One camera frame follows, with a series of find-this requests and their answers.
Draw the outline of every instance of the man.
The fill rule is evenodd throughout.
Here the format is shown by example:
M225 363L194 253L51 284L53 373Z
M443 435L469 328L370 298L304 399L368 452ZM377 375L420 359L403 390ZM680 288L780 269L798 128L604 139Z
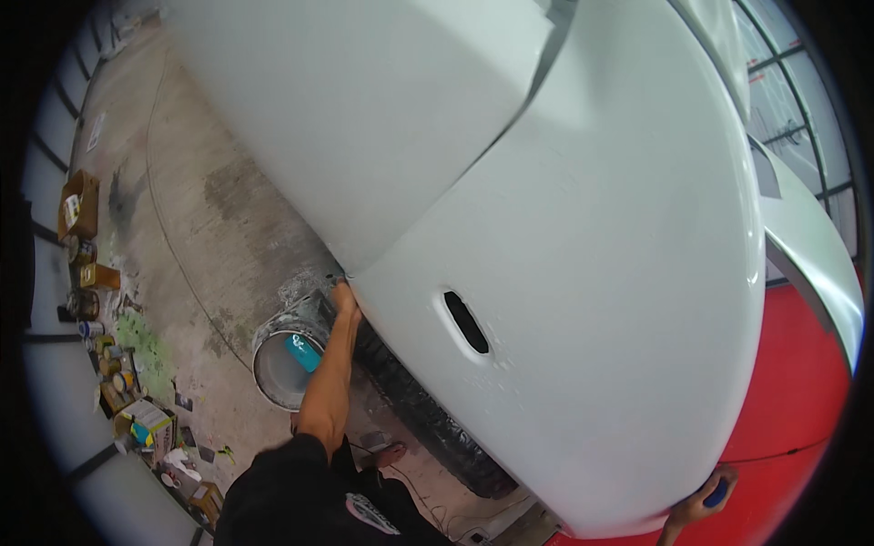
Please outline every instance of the man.
M334 288L336 320L322 360L309 379L294 437L259 453L232 485L218 520L224 544L450 544L416 508L406 486L379 472L406 453L399 444L374 453L358 472L343 434L349 414L352 350L361 310L345 281ZM683 525L722 509L701 501L716 487L717 469L702 490L677 505L659 539L670 546Z

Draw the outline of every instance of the stained floor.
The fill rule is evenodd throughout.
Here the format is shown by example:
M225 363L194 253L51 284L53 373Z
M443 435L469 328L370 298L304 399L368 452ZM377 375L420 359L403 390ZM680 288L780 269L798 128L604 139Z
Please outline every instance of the stained floor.
M289 437L288 413L252 377L254 330L339 269L212 110L156 17L98 71L84 120L73 167L101 180L98 262L122 271L121 291L103 294L103 317L135 347L149 394L200 445L233 449L236 464L192 454L226 492L259 451ZM174 405L177 391L192 411ZM453 539L472 529L495 536L534 502L521 487L502 501L470 493L355 368L347 433L359 443L374 431L407 443L403 475L386 474L412 481L422 514Z

